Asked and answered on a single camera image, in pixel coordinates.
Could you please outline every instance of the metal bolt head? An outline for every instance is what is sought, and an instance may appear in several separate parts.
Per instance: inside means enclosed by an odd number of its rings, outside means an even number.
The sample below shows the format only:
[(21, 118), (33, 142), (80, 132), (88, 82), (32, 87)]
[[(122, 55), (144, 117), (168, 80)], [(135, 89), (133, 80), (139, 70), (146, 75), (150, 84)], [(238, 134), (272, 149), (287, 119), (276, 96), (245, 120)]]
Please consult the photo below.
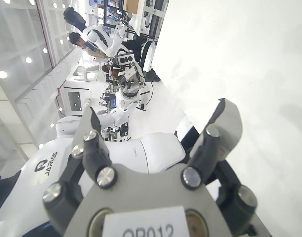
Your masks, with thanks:
[(73, 147), (72, 149), (72, 156), (75, 159), (81, 159), (83, 156), (83, 146), (82, 145), (76, 145), (75, 147)]
[(216, 127), (213, 124), (210, 124), (207, 126), (206, 132), (208, 135), (210, 135), (211, 137), (214, 137), (214, 138), (217, 138), (220, 135), (218, 129), (216, 129)]
[(109, 186), (115, 178), (115, 170), (112, 167), (105, 167), (103, 168), (98, 176), (97, 176), (97, 183), (101, 187)]
[(49, 186), (42, 196), (43, 202), (52, 202), (55, 200), (61, 193), (61, 185), (57, 182)]
[(238, 195), (246, 205), (249, 205), (251, 207), (257, 206), (258, 202), (256, 200), (255, 194), (251, 191), (250, 188), (246, 187), (245, 185), (240, 186)]
[(198, 172), (192, 167), (186, 167), (183, 171), (183, 180), (191, 188), (199, 187), (201, 183)]
[(97, 133), (94, 130), (91, 130), (87, 136), (84, 136), (85, 141), (90, 141), (96, 137)]

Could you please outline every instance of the jarvis logo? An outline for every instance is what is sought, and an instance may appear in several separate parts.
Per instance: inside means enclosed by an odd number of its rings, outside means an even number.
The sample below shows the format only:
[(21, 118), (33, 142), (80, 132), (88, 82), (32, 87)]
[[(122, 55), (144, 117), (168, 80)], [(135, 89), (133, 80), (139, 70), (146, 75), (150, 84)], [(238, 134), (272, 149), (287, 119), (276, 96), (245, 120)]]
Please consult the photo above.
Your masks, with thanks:
[(43, 169), (46, 169), (44, 171), (44, 174), (47, 175), (47, 176), (49, 176), (51, 168), (52, 168), (52, 164), (53, 164), (53, 162), (55, 160), (56, 155), (57, 155), (57, 152), (53, 153), (52, 156), (51, 156), (51, 158), (50, 158), (50, 161), (48, 161), (48, 159), (40, 161), (36, 165), (35, 172), (41, 171)]
[(45, 166), (46, 163), (48, 163), (48, 160), (47, 160), (47, 159), (40, 161), (40, 162), (36, 165), (35, 172), (41, 171), (42, 169), (46, 168), (46, 166)]

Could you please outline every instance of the ceiling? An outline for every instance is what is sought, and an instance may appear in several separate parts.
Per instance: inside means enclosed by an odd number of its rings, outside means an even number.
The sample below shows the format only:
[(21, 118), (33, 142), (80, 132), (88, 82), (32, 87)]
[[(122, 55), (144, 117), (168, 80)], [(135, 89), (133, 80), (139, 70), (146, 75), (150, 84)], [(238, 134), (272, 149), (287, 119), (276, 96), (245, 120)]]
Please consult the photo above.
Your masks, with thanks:
[(80, 8), (79, 0), (0, 0), (0, 72), (7, 74), (0, 78), (0, 160), (13, 150), (27, 160), (56, 138), (58, 88), (82, 57), (67, 40), (69, 5)]

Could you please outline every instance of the desk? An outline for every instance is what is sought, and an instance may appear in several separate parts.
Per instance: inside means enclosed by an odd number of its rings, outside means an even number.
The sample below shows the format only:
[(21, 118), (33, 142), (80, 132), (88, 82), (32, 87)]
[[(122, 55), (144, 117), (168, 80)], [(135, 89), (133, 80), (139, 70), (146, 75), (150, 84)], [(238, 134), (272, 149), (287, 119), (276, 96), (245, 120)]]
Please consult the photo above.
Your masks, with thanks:
[(130, 21), (130, 24), (134, 31), (137, 33), (138, 36), (140, 36), (142, 29), (142, 25), (144, 24), (144, 12), (148, 12), (150, 14), (159, 16), (159, 17), (164, 17), (165, 12), (158, 10), (158, 9), (153, 9), (150, 7), (146, 6), (146, 1), (147, 0), (139, 0), (138, 2), (138, 10), (136, 14), (132, 14), (132, 19)]
[(302, 0), (170, 0), (152, 67), (198, 131), (238, 106), (227, 160), (270, 233), (302, 236)]

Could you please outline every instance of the tan jacket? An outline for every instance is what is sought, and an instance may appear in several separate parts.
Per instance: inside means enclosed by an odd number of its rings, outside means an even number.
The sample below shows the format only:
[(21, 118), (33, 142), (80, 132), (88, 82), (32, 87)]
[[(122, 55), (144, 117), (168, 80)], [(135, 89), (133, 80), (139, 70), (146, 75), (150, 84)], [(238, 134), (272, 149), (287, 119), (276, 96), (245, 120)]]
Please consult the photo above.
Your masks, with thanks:
[(100, 49), (97, 49), (96, 52), (93, 52), (89, 47), (86, 47), (86, 49), (84, 49), (88, 55), (91, 55), (93, 57), (96, 57), (96, 58), (107, 58), (107, 56), (100, 50)]

